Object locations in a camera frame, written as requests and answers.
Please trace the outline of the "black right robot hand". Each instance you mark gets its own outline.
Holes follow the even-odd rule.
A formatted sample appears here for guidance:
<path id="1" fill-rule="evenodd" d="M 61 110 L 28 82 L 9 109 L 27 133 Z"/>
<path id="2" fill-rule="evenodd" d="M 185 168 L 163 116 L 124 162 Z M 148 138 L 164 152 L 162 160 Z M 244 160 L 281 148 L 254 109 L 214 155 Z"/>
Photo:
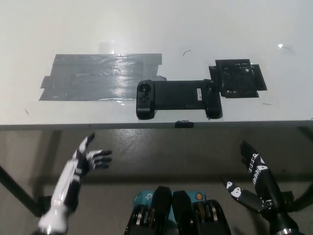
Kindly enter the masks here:
<path id="1" fill-rule="evenodd" d="M 228 193 L 236 202 L 267 220 L 271 235 L 298 230 L 297 223 L 288 215 L 277 181 L 261 155 L 247 141 L 240 144 L 240 150 L 256 192 L 243 189 L 224 178 L 223 185 Z"/>

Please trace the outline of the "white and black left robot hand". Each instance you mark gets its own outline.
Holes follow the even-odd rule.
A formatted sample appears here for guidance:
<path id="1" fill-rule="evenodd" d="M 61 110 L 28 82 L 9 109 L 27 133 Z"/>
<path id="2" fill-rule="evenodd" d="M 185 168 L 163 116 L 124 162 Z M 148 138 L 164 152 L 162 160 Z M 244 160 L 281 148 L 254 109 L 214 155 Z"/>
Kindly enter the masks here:
<path id="1" fill-rule="evenodd" d="M 68 221 L 76 211 L 83 178 L 92 170 L 107 169 L 111 150 L 88 151 L 95 133 L 86 136 L 66 162 L 50 200 L 50 208 L 41 216 L 35 235 L 65 235 Z"/>

